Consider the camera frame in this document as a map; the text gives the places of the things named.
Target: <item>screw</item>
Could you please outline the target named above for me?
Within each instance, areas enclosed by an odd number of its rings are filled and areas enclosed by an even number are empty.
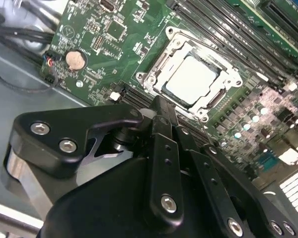
[[[233,218],[229,218],[229,220],[228,220],[227,223],[228,223],[229,228],[232,230],[232,232],[235,235],[237,235],[238,237],[242,237],[243,236],[243,229],[239,225],[239,223],[237,223],[236,220],[234,220]]]
[[[142,78],[143,78],[143,75],[142,75],[141,73],[137,73],[136,77],[137,77],[138,79],[142,79]]]
[[[213,154],[217,154],[217,151],[216,151],[216,149],[214,149],[213,147],[209,147],[209,150],[213,153]]]
[[[80,80],[76,81],[76,87],[77,88],[81,88],[83,86],[84,86],[84,83],[82,81],[80,81]]]
[[[186,128],[182,128],[181,130],[182,130],[182,132],[183,132],[184,134],[186,134],[186,135],[189,134],[189,131],[188,131]]]
[[[138,116],[138,113],[137,113],[137,111],[136,111],[135,109],[132,109],[132,110],[130,111],[130,114],[133,115],[133,116],[135,116],[135,117]]]
[[[77,149],[76,144],[71,140],[62,140],[59,146],[60,149],[66,153],[72,153]]]
[[[50,132],[50,128],[44,123],[36,122],[31,125],[31,131],[37,135],[46,135]]]
[[[284,227],[286,228],[286,230],[287,230],[292,236],[295,235],[294,230],[293,230],[293,229],[291,228],[291,226],[288,225],[286,222],[284,222]]]
[[[175,213],[177,210],[177,204],[169,196],[163,196],[161,198],[161,205],[168,213]]]
[[[272,225],[272,227],[274,228],[274,230],[275,230],[278,234],[280,234],[280,235],[283,234],[282,229],[277,225],[276,222],[271,221],[270,224]]]

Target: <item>gray metal panel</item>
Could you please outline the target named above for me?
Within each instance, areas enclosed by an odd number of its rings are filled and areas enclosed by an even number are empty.
[[[42,87],[37,69],[22,58],[0,45],[0,74],[19,86]],[[4,159],[13,120],[19,114],[33,111],[80,107],[81,104],[52,90],[45,94],[19,94],[0,84],[0,168]],[[0,181],[0,204],[38,217],[34,208],[6,191]]]

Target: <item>motherboard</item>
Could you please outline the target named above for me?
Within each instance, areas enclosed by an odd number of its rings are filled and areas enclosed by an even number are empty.
[[[91,106],[164,96],[250,179],[298,164],[298,1],[70,0],[48,54]]]

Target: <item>black cable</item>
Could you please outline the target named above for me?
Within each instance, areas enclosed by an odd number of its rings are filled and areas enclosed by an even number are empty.
[[[56,31],[58,28],[58,25],[52,21],[50,18],[48,18],[44,13],[40,11],[40,9],[34,7],[30,2],[28,1],[22,1],[21,7],[25,10],[31,12],[33,15],[35,15],[37,18],[39,18],[44,25],[49,27],[51,30]]]
[[[41,37],[33,37],[33,36],[27,36],[27,35],[19,35],[19,34],[0,34],[0,36],[2,37],[12,37],[12,38],[18,38],[18,39],[22,39],[22,40],[27,40],[27,41],[31,41],[31,42],[38,42],[38,43],[42,43],[42,44],[50,44],[52,39],[46,39],[46,38],[41,38]]]
[[[58,77],[58,74],[56,73],[54,67],[50,67],[50,70],[51,70],[51,73],[52,75],[54,76],[54,81],[53,81],[53,84],[50,84],[49,87],[47,88],[43,88],[43,89],[32,89],[32,88],[23,88],[23,87],[19,87],[19,86],[16,86],[14,84],[11,84],[9,82],[7,82],[5,79],[3,79],[0,75],[0,84],[2,84],[3,86],[15,91],[15,92],[18,92],[18,93],[29,93],[29,94],[35,94],[35,93],[45,93],[45,92],[48,92],[50,90],[52,90],[53,88],[55,88],[58,83],[59,83],[59,77]]]
[[[0,33],[4,34],[23,34],[23,35],[31,35],[31,36],[39,36],[43,38],[53,38],[54,34],[48,32],[42,32],[32,29],[25,29],[19,27],[7,27],[7,26],[0,26]]]
[[[32,51],[16,44],[15,42],[12,42],[11,40],[8,40],[4,37],[0,36],[0,43],[6,46],[7,48],[16,51],[23,57],[25,57],[27,60],[29,60],[32,63],[36,63],[39,66],[42,66],[44,60],[41,56],[36,55]]]

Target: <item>cpu socket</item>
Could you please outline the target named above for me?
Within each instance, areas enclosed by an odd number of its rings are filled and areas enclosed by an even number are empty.
[[[207,122],[226,92],[242,86],[238,70],[190,32],[167,27],[165,33],[169,44],[150,71],[136,78],[146,92],[166,97],[187,118]]]

